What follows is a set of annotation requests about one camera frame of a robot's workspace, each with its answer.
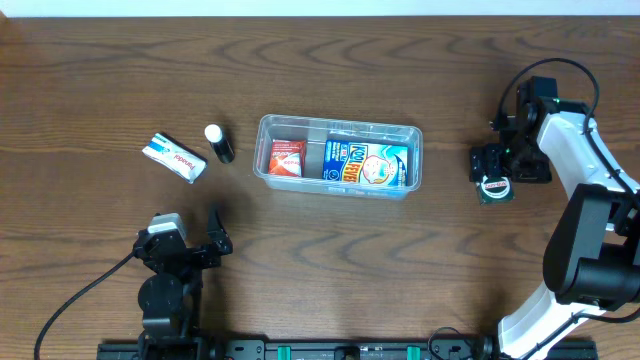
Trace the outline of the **green Zam-Buk box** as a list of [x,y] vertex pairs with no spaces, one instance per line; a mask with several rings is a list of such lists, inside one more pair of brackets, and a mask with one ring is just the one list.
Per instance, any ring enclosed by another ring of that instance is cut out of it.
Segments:
[[513,186],[507,177],[484,176],[475,185],[481,205],[507,203],[514,199]]

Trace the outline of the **orange Panadol box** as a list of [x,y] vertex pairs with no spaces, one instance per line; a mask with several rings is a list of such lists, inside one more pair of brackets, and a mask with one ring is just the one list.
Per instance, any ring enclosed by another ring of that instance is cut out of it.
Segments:
[[301,177],[305,157],[305,141],[274,140],[271,147],[268,174]]

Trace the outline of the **blue Kool Fever box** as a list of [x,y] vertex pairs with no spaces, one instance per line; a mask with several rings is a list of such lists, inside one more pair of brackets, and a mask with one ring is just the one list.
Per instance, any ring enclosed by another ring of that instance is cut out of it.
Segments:
[[329,181],[404,187],[408,148],[401,145],[328,140],[322,178]]

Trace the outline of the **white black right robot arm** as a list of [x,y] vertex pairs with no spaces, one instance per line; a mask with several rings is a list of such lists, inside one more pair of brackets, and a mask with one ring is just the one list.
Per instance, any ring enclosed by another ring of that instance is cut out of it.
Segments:
[[593,111],[555,95],[521,96],[513,116],[499,114],[500,140],[470,152],[470,179],[509,191],[512,182],[550,182],[568,203],[547,244],[543,281],[476,359],[545,359],[587,321],[628,323],[614,311],[639,300],[639,184],[615,161]]

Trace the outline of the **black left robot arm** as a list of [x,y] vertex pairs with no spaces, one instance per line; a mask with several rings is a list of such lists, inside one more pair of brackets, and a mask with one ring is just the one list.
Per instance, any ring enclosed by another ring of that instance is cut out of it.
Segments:
[[215,207],[209,211],[206,234],[208,243],[189,247],[177,213],[157,214],[138,232],[133,256],[154,272],[138,292],[143,328],[150,338],[191,337],[199,328],[202,272],[219,267],[221,258],[233,252]]

